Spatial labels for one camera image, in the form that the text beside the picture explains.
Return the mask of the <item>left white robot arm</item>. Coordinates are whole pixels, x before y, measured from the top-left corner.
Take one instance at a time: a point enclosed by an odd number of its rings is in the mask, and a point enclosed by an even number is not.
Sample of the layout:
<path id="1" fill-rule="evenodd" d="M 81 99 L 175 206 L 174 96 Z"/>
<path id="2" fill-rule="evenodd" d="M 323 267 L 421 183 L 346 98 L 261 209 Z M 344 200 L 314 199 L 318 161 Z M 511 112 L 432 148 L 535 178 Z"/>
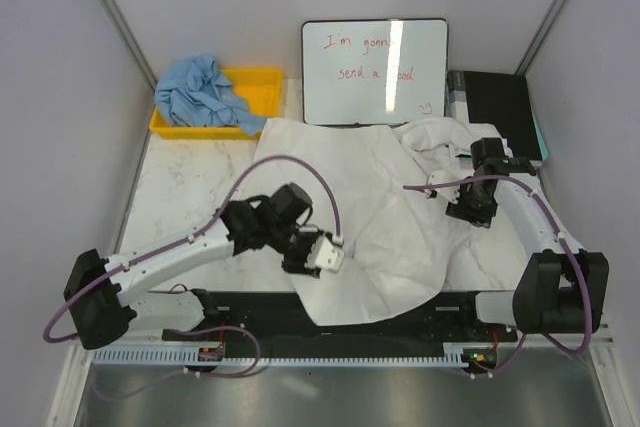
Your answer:
<path id="1" fill-rule="evenodd" d="M 299 217 L 312 211 L 307 193 L 289 183 L 270 196 L 230 201 L 210 223 L 165 245 L 109 258 L 94 249 L 80 254 L 63 291 L 80 343 L 95 350 L 115 342 L 142 319 L 134 303 L 152 288 L 249 250 L 269 247 L 281 255 L 286 273 L 319 277 L 319 253 L 334 237 L 299 224 Z"/>

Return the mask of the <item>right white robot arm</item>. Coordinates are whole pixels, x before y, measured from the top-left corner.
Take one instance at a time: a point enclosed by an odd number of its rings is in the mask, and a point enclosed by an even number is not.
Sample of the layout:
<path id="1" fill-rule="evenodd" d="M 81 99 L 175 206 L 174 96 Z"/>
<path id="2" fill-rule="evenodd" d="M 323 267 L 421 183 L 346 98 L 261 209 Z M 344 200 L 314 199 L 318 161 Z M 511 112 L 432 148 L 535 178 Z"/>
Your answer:
<path id="1" fill-rule="evenodd" d="M 498 138 L 481 138 L 470 151 L 474 172 L 455 188 L 447 215 L 488 228 L 503 210 L 528 262 L 514 290 L 476 295 L 476 306 L 458 315 L 460 333 L 481 340 L 494 324 L 525 334 L 597 332 L 609 275 L 606 257 L 587 251 L 565 229 L 528 159 L 508 156 Z"/>

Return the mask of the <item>white long sleeve shirt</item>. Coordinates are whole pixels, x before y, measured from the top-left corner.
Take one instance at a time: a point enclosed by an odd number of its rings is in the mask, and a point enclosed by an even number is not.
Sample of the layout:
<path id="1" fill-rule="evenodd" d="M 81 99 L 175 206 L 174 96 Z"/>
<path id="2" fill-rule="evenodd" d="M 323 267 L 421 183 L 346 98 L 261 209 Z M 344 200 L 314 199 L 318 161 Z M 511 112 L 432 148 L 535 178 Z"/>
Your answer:
<path id="1" fill-rule="evenodd" d="M 418 192 L 430 173 L 455 170 L 457 154 L 496 135 L 490 124 L 444 117 L 355 129 L 268 121 L 245 191 L 271 193 L 293 182 L 312 199 L 313 223 L 339 229 L 344 239 L 338 273 L 290 279 L 315 324 L 389 319 L 443 289 L 516 287 L 525 255 L 504 214 L 488 229 L 475 228 Z"/>

